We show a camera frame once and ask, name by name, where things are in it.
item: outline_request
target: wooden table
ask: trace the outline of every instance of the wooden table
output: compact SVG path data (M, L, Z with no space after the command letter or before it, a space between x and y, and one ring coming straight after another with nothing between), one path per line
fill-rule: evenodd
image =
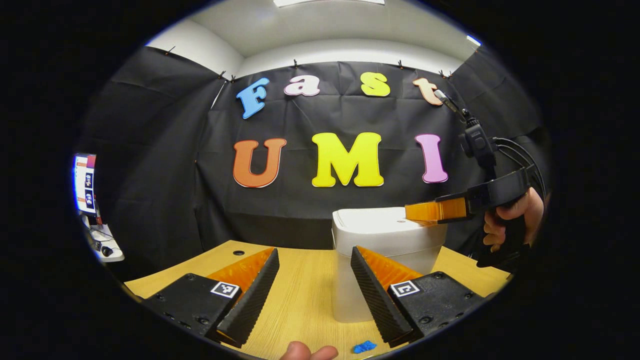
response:
M230 240L193 259L125 285L146 299L188 272L207 276L266 248ZM244 251L244 255L233 255L236 250ZM324 345L333 345L340 353L337 359L363 359L391 350L382 341L373 321L339 323L333 319L334 250L278 248L278 255L280 270L262 313L247 343L236 350L265 359L279 359L293 340L306 343L312 352ZM501 289L509 275L496 268L478 268L473 259L445 247L433 271L449 274L483 297ZM378 346L354 354L353 347L367 340Z

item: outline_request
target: hand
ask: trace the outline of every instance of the hand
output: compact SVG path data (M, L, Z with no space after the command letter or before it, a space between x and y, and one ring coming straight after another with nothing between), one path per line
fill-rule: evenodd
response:
M545 203L548 202L548 200L549 196L547 195ZM492 245L491 252L500 250L500 245L504 243L505 239L505 227L499 224L500 218L511 220L518 218L520 215L524 215L524 243L531 244L536 238L538 227L542 223L543 212L544 205L540 195L538 195L534 188L529 188L525 195L510 208L499 206L495 209L495 213L492 211L484 213L484 231L487 235L484 237L483 243L485 245Z
M321 347L318 351L311 354L311 350L300 341L292 341L289 343L287 352L280 360L331 360L338 356L338 349L332 346Z

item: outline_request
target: blue object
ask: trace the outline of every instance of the blue object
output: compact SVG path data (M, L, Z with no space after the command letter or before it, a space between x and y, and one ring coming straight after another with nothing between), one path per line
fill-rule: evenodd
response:
M242 117L244 119L248 119L264 107L264 102L259 102L258 99L264 99L267 96L267 90L263 86L268 83L269 79L262 78L236 95L236 98L242 100L242 105L244 106Z
M356 353L356 354L359 354L361 352L373 350L375 347L377 347L376 344L374 344L371 341L367 340L367 341L363 342L362 344L356 345L353 348L353 352Z

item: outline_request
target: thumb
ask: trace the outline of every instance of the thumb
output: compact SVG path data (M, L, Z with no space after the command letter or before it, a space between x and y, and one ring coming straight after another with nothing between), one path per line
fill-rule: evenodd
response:
M511 205L510 207L499 206L495 209L495 212L504 220L518 218L520 217L520 215L523 215L525 211L527 211L530 199L531 196L529 195L529 191L527 191L524 196L520 198L520 200L516 201L515 204Z
M280 360L309 360L311 358L311 350L300 341L292 341L287 347L287 352Z

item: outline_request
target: black cloth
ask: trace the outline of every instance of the black cloth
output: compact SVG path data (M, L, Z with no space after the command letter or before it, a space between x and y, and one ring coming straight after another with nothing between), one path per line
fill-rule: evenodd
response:
M109 266L123 280L162 270L227 240L331 249L335 210L404 206L483 182L484 172L460 148L463 125L446 106L425 101L412 83L417 78L427 78L468 108L488 135L521 143L538 158L545 180L550 174L535 106L482 48L451 78L380 63L330 62L268 70L233 83L193 61L164 54L146 47L113 76L95 96L77 146L97 154L96 199L126 256ZM365 95L360 88L364 72L384 74L391 93ZM320 79L320 93L284 94L289 80L304 74ZM269 79L267 96L260 100L265 107L245 120L236 95L263 77ZM347 150L358 134L378 133L384 185L357 187L356 169L347 186L337 181L331 188L314 187L318 153L311 139L324 132L335 133ZM424 133L440 137L442 166L449 176L445 182L422 181L424 157L415 137ZM234 144L258 141L251 170L260 174L266 166L263 143L270 138L287 140L278 177L264 188L237 184ZM498 175L515 169L511 160L497 158ZM481 228L480 217L449 224L445 245L470 254L483 236Z
M95 195L131 280L202 253L193 209L198 137L223 80L144 47L95 95L76 149L96 154Z

